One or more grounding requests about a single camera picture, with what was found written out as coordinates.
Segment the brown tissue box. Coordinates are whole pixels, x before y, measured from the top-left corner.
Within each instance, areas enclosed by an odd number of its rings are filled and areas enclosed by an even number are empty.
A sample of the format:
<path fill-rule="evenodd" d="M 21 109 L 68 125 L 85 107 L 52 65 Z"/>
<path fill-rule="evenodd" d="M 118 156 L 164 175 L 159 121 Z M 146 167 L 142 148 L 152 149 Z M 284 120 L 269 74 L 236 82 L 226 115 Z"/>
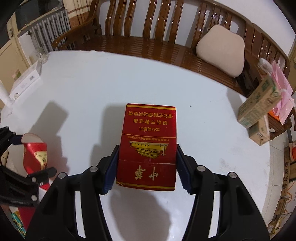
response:
<path fill-rule="evenodd" d="M 259 146 L 270 141 L 269 123 L 267 115 L 264 115 L 248 129 L 248 135 Z"/>

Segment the pink plastic bag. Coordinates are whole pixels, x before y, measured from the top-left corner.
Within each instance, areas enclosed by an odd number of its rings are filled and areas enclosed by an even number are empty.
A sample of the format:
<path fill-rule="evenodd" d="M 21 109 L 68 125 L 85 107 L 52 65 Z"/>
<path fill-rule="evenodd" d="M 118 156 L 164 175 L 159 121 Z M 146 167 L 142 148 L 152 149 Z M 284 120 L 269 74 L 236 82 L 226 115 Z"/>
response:
<path fill-rule="evenodd" d="M 280 101 L 273 108 L 273 114 L 278 117 L 280 123 L 283 125 L 295 107 L 295 101 L 292 99 L 293 90 L 276 61 L 273 61 L 271 66 L 273 68 L 271 78 L 275 82 L 281 97 Z"/>

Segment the beige curtain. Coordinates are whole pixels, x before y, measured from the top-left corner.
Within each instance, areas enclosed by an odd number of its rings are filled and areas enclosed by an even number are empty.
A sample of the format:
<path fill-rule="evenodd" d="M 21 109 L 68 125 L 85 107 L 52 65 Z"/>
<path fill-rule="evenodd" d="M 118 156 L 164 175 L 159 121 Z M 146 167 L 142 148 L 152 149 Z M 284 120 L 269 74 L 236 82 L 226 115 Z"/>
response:
<path fill-rule="evenodd" d="M 71 28 L 75 28 L 87 20 L 91 2 L 91 0 L 63 0 Z"/>

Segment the red cigarette pack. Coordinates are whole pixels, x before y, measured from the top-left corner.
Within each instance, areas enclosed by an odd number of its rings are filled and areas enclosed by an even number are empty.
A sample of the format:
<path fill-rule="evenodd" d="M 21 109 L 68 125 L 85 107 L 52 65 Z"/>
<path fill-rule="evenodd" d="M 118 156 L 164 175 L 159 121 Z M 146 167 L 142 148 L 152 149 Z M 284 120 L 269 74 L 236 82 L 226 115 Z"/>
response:
<path fill-rule="evenodd" d="M 174 106 L 128 103 L 119 149 L 119 186 L 173 191 L 176 185 L 177 114 Z"/>

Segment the wooden coffee table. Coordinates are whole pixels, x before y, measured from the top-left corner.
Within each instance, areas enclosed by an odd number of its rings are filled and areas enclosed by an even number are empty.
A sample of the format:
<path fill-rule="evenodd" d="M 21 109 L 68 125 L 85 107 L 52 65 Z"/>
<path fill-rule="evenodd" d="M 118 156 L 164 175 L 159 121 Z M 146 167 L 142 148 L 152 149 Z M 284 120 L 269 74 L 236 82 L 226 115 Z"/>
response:
<path fill-rule="evenodd" d="M 237 116 L 238 92 L 183 68 L 54 51 L 1 112 L 4 147 L 32 155 L 26 240 L 269 240 L 269 148 Z"/>

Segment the glass jar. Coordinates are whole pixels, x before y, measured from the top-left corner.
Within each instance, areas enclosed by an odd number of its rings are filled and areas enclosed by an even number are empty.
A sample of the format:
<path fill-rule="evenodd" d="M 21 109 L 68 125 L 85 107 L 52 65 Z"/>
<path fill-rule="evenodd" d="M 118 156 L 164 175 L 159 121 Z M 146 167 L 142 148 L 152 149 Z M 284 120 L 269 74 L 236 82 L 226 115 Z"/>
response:
<path fill-rule="evenodd" d="M 45 53 L 37 52 L 36 57 L 39 63 L 45 64 L 48 61 L 48 55 Z"/>

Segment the grey radiator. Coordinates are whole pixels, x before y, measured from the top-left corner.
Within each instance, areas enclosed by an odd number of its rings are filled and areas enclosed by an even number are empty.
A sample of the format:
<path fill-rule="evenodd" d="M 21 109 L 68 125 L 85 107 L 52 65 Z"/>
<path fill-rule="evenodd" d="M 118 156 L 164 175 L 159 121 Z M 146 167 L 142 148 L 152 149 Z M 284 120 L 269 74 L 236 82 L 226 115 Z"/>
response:
<path fill-rule="evenodd" d="M 25 25 L 18 37 L 29 35 L 35 48 L 43 48 L 46 54 L 56 51 L 52 47 L 55 39 L 71 30 L 67 10 L 64 8 L 54 8 L 48 13 L 38 17 Z"/>

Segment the long wooden bench sofa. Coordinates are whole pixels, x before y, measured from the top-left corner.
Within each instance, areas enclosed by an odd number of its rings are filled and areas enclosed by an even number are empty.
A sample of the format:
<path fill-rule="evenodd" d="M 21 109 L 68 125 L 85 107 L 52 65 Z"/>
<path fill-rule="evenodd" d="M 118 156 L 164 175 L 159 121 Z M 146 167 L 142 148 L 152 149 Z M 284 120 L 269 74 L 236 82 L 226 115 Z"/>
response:
<path fill-rule="evenodd" d="M 176 43 L 183 13 L 183 1 L 175 6 L 170 1 L 150 1 L 142 34 L 131 34 L 136 1 L 111 1 L 105 26 L 97 17 L 99 1 L 93 1 L 87 20 L 55 39 L 55 50 L 95 50 L 142 57 L 173 64 L 216 80 L 227 87 L 249 96 L 260 82 L 260 75 L 251 61 L 251 45 L 254 28 L 251 22 L 238 12 L 215 1 L 202 1 L 199 5 L 194 34 L 189 46 Z M 223 73 L 217 67 L 197 56 L 196 45 L 214 25 L 229 29 L 233 18 L 243 22 L 244 58 L 243 70 L 238 77 Z"/>

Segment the red paper envelope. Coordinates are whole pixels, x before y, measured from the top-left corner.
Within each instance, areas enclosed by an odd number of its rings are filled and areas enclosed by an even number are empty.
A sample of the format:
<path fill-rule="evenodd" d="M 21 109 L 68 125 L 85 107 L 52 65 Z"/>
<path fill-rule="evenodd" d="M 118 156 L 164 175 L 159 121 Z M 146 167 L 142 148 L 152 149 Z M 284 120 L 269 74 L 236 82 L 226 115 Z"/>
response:
<path fill-rule="evenodd" d="M 22 143 L 24 146 L 23 167 L 27 174 L 46 169 L 48 164 L 47 144 L 43 142 L 39 136 L 33 133 L 24 134 L 22 137 Z M 34 207 L 18 208 L 25 230 L 28 229 L 35 210 Z"/>

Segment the green beige drink carton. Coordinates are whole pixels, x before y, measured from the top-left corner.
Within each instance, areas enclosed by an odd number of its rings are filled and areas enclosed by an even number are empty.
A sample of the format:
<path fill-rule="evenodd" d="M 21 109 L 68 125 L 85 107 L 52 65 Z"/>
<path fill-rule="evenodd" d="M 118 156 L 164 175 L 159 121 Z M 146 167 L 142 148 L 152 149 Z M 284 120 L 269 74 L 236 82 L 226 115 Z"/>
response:
<path fill-rule="evenodd" d="M 272 110 L 281 100 L 281 92 L 276 82 L 267 76 L 238 109 L 238 122 L 250 128 Z"/>

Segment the beige cushion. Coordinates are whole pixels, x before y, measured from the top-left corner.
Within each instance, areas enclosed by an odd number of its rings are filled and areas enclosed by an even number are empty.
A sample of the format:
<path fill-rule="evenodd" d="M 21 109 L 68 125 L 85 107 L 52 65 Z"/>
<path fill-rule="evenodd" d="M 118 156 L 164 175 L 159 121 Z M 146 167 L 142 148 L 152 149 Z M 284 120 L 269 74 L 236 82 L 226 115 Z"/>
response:
<path fill-rule="evenodd" d="M 197 43 L 196 54 L 230 77 L 238 77 L 244 67 L 245 42 L 221 25 L 214 25 Z"/>

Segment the white paper roll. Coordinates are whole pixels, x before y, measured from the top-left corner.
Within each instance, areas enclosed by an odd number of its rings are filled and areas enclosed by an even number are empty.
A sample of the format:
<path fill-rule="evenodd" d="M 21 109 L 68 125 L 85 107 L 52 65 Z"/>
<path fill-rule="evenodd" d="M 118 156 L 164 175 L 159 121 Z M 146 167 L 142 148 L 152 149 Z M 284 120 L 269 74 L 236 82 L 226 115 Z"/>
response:
<path fill-rule="evenodd" d="M 7 108 L 10 108 L 13 104 L 13 100 L 10 98 L 6 88 L 4 87 L 2 81 L 0 81 L 0 99 Z"/>

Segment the white flat box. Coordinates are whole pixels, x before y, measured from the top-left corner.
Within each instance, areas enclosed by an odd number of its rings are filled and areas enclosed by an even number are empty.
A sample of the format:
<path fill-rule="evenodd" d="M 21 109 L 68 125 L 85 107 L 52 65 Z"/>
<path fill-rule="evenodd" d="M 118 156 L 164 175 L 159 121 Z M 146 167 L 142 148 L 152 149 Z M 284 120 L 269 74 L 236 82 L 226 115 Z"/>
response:
<path fill-rule="evenodd" d="M 15 81 L 9 97 L 16 100 L 32 83 L 41 77 L 42 63 L 36 61 Z"/>

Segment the cardboard boxes stack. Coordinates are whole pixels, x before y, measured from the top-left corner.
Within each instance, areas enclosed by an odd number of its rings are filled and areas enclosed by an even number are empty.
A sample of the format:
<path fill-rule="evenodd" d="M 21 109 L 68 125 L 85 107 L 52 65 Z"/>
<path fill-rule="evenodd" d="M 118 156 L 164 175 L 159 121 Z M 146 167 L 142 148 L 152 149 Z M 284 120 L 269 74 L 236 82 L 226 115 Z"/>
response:
<path fill-rule="evenodd" d="M 280 199 L 267 229 L 273 238 L 285 225 L 295 209 L 295 142 L 284 149 L 284 174 Z"/>

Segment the window with yellow frame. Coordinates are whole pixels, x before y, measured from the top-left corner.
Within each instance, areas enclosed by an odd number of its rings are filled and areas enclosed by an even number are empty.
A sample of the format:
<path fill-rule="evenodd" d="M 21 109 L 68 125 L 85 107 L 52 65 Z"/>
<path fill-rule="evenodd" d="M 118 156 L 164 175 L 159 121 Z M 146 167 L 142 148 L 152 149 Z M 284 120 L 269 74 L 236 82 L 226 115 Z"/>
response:
<path fill-rule="evenodd" d="M 53 9 L 62 8 L 63 1 L 59 0 L 31 0 L 22 3 L 16 10 L 16 26 L 21 30 L 33 20 L 45 15 Z"/>

